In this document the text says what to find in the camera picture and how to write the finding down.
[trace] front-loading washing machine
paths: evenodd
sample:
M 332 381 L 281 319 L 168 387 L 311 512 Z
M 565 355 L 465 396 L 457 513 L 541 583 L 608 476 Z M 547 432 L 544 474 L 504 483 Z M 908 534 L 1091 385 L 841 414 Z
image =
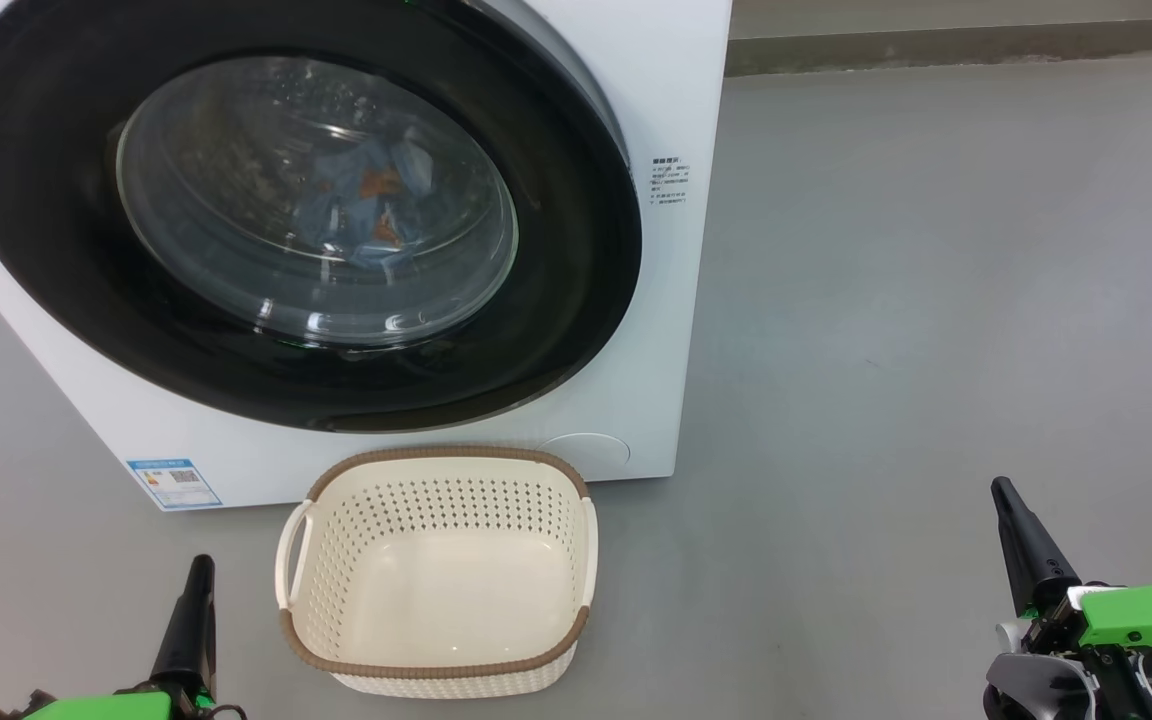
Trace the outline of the front-loading washing machine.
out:
M 165 510 L 380 447 L 669 475 L 728 14 L 0 1 L 0 313 Z

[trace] brown basket rim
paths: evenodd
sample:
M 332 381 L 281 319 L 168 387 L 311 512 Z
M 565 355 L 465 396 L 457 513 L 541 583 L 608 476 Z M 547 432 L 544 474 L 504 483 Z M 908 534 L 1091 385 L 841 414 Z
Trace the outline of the brown basket rim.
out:
M 426 457 L 499 457 L 502 460 L 529 460 L 532 462 L 540 462 L 544 465 L 551 465 L 566 475 L 568 480 L 571 480 L 573 486 L 576 487 L 576 493 L 581 498 L 589 497 L 589 487 L 585 486 L 585 480 L 579 477 L 576 469 L 568 464 L 567 461 L 561 460 L 550 455 L 547 452 L 540 450 L 521 450 L 520 448 L 511 447 L 484 447 L 484 446 L 437 446 L 437 447 L 410 447 L 410 448 L 397 448 L 397 450 L 372 450 L 363 452 L 362 454 L 347 457 L 335 465 L 328 469 L 323 477 L 317 479 L 314 486 L 310 488 L 308 493 L 308 500 L 317 501 L 326 487 L 332 484 L 332 480 L 336 479 L 346 470 L 357 468 L 357 465 L 370 464 L 370 462 L 385 462 L 391 460 L 414 460 L 414 458 L 426 458 Z M 526 673 L 528 670 L 536 670 L 539 667 L 550 665 L 550 662 L 556 661 L 559 657 L 562 657 L 568 650 L 571 650 L 573 644 L 576 644 L 576 639 L 579 637 L 582 630 L 585 629 L 585 623 L 589 621 L 589 606 L 581 606 L 581 609 L 576 612 L 576 621 L 573 621 L 573 626 L 567 630 L 567 635 L 558 642 L 554 647 L 540 653 L 536 657 L 529 657 L 525 660 L 511 660 L 508 662 L 492 662 L 486 665 L 458 665 L 458 666 L 445 666 L 445 667 L 402 667 L 402 666 L 389 666 L 389 665 L 357 665 L 353 662 L 340 662 L 338 660 L 328 660 L 326 657 L 318 655 L 306 644 L 301 641 L 300 635 L 296 634 L 296 626 L 293 623 L 291 611 L 283 609 L 279 611 L 279 624 L 283 628 L 283 637 L 287 638 L 287 643 L 291 646 L 291 652 L 296 653 L 296 657 L 305 662 L 305 665 L 314 667 L 318 670 L 327 670 L 335 675 L 355 675 L 358 679 L 401 679 L 401 680 L 449 680 L 449 679 L 485 679 L 488 675 L 508 675 L 513 673 Z

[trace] laundry basket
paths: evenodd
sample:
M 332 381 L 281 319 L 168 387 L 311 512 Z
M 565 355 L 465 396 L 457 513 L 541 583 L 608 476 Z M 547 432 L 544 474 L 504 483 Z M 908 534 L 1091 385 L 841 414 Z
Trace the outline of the laundry basket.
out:
M 470 698 L 556 682 L 596 569 L 598 520 L 571 465 L 439 447 L 326 471 L 287 520 L 274 575 L 283 632 L 308 665 L 366 694 Z

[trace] blue and white sticker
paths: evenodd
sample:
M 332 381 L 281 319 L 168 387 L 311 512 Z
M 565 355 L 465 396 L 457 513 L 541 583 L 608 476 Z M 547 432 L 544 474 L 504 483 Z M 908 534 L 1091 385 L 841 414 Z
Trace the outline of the blue and white sticker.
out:
M 128 460 L 127 464 L 165 510 L 223 505 L 189 460 Z

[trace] glass window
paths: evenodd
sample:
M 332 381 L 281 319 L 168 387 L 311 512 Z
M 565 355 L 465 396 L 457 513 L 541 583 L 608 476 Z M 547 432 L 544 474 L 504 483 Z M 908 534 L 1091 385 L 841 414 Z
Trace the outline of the glass window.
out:
M 513 200 L 465 129 L 386 78 L 304 58 L 205 65 L 123 130 L 141 241 L 205 300 L 308 344 L 406 344 L 485 304 Z

